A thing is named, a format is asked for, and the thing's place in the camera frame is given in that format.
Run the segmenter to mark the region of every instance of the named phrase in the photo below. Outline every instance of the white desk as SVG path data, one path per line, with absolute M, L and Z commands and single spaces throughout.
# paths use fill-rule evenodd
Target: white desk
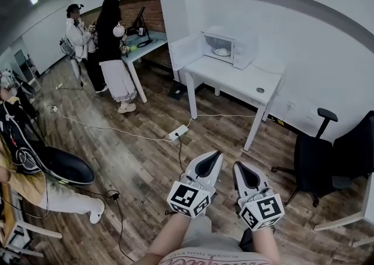
M 373 174 L 370 175 L 368 185 L 366 187 L 365 198 L 362 203 L 362 209 L 348 217 L 338 219 L 336 221 L 326 222 L 325 224 L 316 225 L 315 231 L 322 231 L 327 229 L 337 228 L 339 226 L 348 225 L 359 220 L 365 220 L 370 224 L 374 225 L 374 179 Z M 363 239 L 361 241 L 354 242 L 352 246 L 357 247 L 360 245 L 374 242 L 374 237 Z
M 126 55 L 122 55 L 122 60 L 127 64 L 131 76 L 133 77 L 134 84 L 138 90 L 138 93 L 141 97 L 141 100 L 145 103 L 147 102 L 146 95 L 144 94 L 143 88 L 141 87 L 138 75 L 136 74 L 135 68 L 134 68 L 134 62 L 141 57 L 145 56 L 147 53 L 150 53 L 151 51 L 155 50 L 156 48 L 164 45 L 167 43 L 167 37 L 165 33 L 159 33 L 159 32 L 150 32 L 151 38 L 159 39 L 154 43 L 148 44 L 147 46 L 144 46 L 142 48 L 138 48 L 134 52 L 128 53 L 128 57 Z M 127 38 L 126 43 L 131 42 L 130 44 L 127 44 L 128 46 L 132 45 L 138 45 L 139 43 L 143 41 L 147 41 L 148 36 L 139 37 L 139 36 L 130 36 Z
M 195 98 L 194 76 L 205 84 L 215 88 L 216 96 L 220 90 L 258 108 L 244 150 L 248 150 L 258 130 L 261 119 L 266 121 L 270 103 L 275 95 L 282 74 L 269 73 L 250 64 L 244 70 L 234 68 L 231 64 L 215 58 L 202 56 L 183 68 L 186 71 L 191 117 L 198 117 Z

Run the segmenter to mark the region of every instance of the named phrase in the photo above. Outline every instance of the black top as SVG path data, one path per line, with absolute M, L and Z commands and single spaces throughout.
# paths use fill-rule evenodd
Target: black top
M 113 34 L 113 28 L 98 30 L 99 62 L 121 59 L 121 37 L 117 38 Z

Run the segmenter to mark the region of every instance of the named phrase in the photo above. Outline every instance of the white microwave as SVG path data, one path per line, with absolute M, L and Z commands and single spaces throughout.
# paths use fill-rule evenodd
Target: white microwave
M 212 26 L 205 32 L 189 36 L 169 45 L 172 67 L 180 70 L 203 55 L 244 69 L 258 54 L 258 40 L 249 28 L 226 29 Z

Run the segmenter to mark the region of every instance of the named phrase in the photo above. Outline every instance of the long black hair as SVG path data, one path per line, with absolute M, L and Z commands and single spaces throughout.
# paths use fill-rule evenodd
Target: long black hair
M 104 0 L 101 13 L 98 17 L 96 30 L 98 33 L 110 30 L 121 21 L 121 11 L 119 9 L 119 0 Z

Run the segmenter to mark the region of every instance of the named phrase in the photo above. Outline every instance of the black pants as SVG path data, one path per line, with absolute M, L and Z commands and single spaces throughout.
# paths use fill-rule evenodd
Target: black pants
M 22 90 L 22 87 L 18 88 L 16 96 L 19 98 L 19 101 L 25 113 L 27 113 L 30 118 L 35 118 L 37 116 L 36 110 L 30 103 L 29 99 L 26 97 L 26 94 Z
M 87 70 L 89 80 L 92 82 L 95 91 L 102 90 L 105 87 L 105 80 L 103 71 L 99 65 L 97 51 L 94 53 L 88 53 L 88 60 L 84 58 L 82 62 Z

